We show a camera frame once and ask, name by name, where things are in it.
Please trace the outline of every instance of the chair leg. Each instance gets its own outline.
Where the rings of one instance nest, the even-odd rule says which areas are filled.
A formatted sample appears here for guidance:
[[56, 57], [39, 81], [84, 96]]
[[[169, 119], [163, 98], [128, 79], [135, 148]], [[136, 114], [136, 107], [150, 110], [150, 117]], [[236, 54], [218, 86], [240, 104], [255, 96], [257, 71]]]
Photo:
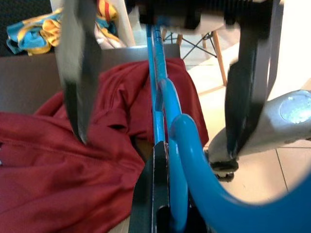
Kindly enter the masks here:
[[163, 29], [162, 29], [162, 34], [161, 34], [162, 40], [163, 40], [163, 41], [165, 40], [166, 33], [167, 33], [167, 29], [163, 28]]
[[204, 39], [202, 40], [202, 45], [203, 45], [203, 48], [206, 49], [206, 40], [204, 40]]
[[176, 43], [179, 44], [179, 46], [181, 46], [182, 41], [183, 41], [183, 35], [178, 34]]
[[213, 31], [213, 41], [215, 44], [215, 50], [216, 50], [215, 52], [216, 52], [220, 72], [222, 74], [223, 84], [224, 86], [227, 86], [227, 78], [226, 78], [226, 73], [225, 73], [225, 68], [224, 68], [224, 63], [223, 63], [222, 51], [220, 49], [218, 35], [216, 31]]

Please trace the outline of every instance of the red cloth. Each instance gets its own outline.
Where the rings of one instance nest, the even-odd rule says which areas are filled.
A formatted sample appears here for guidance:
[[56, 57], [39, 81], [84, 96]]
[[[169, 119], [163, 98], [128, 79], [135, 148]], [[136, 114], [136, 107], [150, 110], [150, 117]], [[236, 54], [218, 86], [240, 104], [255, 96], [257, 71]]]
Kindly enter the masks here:
[[[167, 60], [182, 110], [208, 141], [195, 87]], [[107, 232], [130, 214], [144, 163], [130, 137], [153, 138], [147, 62], [100, 76], [87, 146], [72, 134], [61, 93], [34, 116], [0, 113], [0, 232]]]

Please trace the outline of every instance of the blue metal frame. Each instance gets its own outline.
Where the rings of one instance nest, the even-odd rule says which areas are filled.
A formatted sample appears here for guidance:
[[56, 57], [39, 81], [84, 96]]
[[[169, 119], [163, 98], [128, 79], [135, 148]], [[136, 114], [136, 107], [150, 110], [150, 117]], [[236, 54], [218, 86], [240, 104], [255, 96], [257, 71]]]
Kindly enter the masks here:
[[[164, 49], [159, 27], [147, 26], [147, 44], [153, 101], [154, 134], [155, 143], [157, 143], [161, 140], [165, 140], [165, 136], [163, 136], [163, 106], [168, 128], [170, 128], [174, 118], [181, 114], [181, 108], [176, 89], [167, 76]], [[178, 147], [171, 137], [169, 137], [168, 141], [170, 208], [172, 215], [171, 227], [176, 232], [183, 232], [186, 227], [188, 215], [188, 185], [178, 155]]]
[[205, 158], [194, 121], [181, 113], [176, 89], [167, 77], [159, 27], [147, 27], [147, 41], [155, 140], [165, 139], [163, 110], [169, 132], [170, 207], [174, 230], [182, 232], [186, 225], [189, 184], [203, 219], [219, 233], [311, 232], [311, 174], [287, 196], [264, 205], [243, 203], [222, 188]]

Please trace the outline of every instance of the table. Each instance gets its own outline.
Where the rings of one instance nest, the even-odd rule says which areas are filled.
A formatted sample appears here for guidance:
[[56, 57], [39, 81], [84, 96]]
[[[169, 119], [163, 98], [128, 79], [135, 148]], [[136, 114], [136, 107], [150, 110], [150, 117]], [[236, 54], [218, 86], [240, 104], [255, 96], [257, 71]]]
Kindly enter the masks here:
[[[177, 44], [164, 46], [167, 58], [180, 57]], [[103, 50], [101, 71], [148, 59], [146, 46]], [[61, 90], [54, 53], [0, 57], [0, 111], [33, 114]]]

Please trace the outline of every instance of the yellow and blue cloth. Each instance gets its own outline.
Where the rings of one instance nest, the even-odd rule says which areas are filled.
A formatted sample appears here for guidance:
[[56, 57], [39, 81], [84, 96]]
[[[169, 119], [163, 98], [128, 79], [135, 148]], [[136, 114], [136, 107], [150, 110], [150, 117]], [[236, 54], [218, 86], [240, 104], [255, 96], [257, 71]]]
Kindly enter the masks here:
[[[98, 1], [96, 26], [106, 37], [119, 42], [114, 20], [118, 17], [115, 8], [105, 0]], [[7, 46], [14, 54], [27, 51], [29, 55], [42, 54], [59, 44], [62, 8], [7, 27]]]

